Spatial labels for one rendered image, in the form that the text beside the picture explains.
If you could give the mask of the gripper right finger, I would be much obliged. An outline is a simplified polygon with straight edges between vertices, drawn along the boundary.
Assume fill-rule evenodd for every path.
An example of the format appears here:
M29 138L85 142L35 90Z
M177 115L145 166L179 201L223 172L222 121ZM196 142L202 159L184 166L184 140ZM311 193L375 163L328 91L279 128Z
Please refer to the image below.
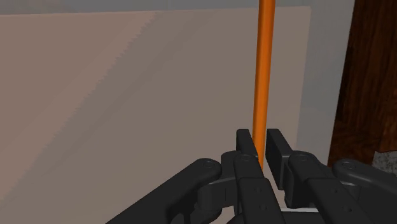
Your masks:
M265 158L288 208L314 206L325 224L397 224L397 177L353 159L332 167L267 130Z

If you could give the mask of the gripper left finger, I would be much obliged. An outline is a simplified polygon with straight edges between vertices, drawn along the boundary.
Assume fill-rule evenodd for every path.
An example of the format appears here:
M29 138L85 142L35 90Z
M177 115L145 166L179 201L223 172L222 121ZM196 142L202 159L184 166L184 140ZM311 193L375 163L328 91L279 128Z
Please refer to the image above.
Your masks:
M210 224L230 206L234 223L286 224L247 129L220 162L194 161L106 224Z

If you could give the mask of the orange rod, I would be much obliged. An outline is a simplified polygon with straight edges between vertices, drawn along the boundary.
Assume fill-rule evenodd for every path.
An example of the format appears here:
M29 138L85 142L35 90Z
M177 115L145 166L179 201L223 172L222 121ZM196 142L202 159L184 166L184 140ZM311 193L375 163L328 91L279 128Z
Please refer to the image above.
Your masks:
M265 153L274 17L275 0L259 0L252 137L261 166Z

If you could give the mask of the dark brown wooden furniture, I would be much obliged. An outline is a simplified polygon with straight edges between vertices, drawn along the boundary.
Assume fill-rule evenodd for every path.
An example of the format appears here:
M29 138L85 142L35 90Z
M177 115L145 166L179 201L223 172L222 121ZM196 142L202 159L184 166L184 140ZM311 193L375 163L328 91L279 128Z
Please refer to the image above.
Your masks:
M328 165L397 151L397 0L355 0Z

